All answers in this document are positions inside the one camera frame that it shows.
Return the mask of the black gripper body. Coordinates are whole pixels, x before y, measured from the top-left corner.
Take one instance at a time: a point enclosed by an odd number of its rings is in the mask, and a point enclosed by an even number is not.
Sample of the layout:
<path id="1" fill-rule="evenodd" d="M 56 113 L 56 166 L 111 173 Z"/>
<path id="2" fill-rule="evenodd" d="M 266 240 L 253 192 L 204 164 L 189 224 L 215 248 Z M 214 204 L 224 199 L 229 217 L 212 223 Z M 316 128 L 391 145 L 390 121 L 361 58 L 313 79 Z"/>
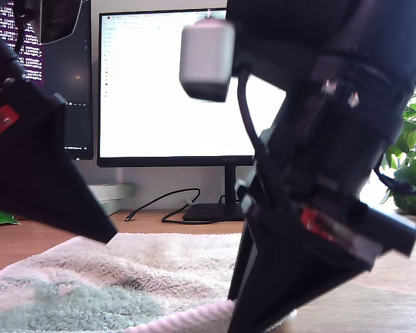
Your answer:
<path id="1" fill-rule="evenodd" d="M 255 130 L 246 88 L 251 71 L 238 72 L 237 96 L 246 132 L 255 149 L 252 175 L 237 184 L 243 210 L 298 215 L 308 229 L 342 235 L 350 251 L 367 262 L 395 250 L 410 255 L 416 227 L 362 202 L 364 182 L 378 169 L 389 139 L 344 104 L 344 89 L 333 96 L 312 85 L 288 97 L 271 127 Z"/>

